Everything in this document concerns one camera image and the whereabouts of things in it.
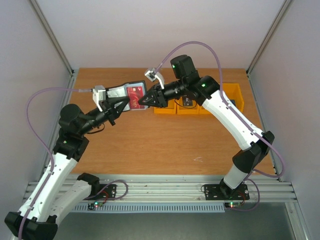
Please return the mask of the black leather card holder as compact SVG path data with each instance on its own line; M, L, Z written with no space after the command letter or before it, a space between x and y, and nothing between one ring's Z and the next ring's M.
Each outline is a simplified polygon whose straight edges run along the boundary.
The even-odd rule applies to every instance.
M144 80L141 80L141 81L132 81L132 82L126 82L126 83L123 83L121 85L118 85L118 86L114 86L114 87L109 87L109 88L106 88L106 95L109 97L109 98L113 98L113 97L124 97L124 96L127 96L127 86L128 85L140 85L142 84L145 88L145 94L147 92L147 85L146 85L146 82Z

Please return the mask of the red VIP card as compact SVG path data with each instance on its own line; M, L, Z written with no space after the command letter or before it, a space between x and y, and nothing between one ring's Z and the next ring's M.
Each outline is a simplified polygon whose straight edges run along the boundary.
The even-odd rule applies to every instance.
M146 106L140 105L139 100L145 94L145 87L142 84L130 84L126 87L127 96L129 97L130 110L145 110Z

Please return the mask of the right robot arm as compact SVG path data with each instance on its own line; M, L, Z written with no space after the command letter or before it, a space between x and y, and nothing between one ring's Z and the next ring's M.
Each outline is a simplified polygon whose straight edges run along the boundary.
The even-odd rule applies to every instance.
M219 194L223 199L230 199L238 193L243 180L269 153L275 136L271 131L263 132L252 124L229 100L221 90L221 84L213 77L201 77L190 56L177 56L170 64L176 81L165 83L155 68L147 69L144 75L152 82L158 80L158 83L138 103L165 108L170 100L187 96L220 121L240 147L240 151L232 158L231 169L219 183Z

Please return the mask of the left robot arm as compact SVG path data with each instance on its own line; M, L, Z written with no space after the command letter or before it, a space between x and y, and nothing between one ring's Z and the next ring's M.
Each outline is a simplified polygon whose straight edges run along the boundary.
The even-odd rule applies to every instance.
M105 122L115 125L129 101L127 96L105 98L99 102L99 107L88 113L83 113L76 104L62 108L58 139L45 173L20 209L10 211L5 217L5 224L15 237L20 240L52 240L60 223L79 202L100 195L100 179L83 173L66 193L57 196L89 144L85 135Z

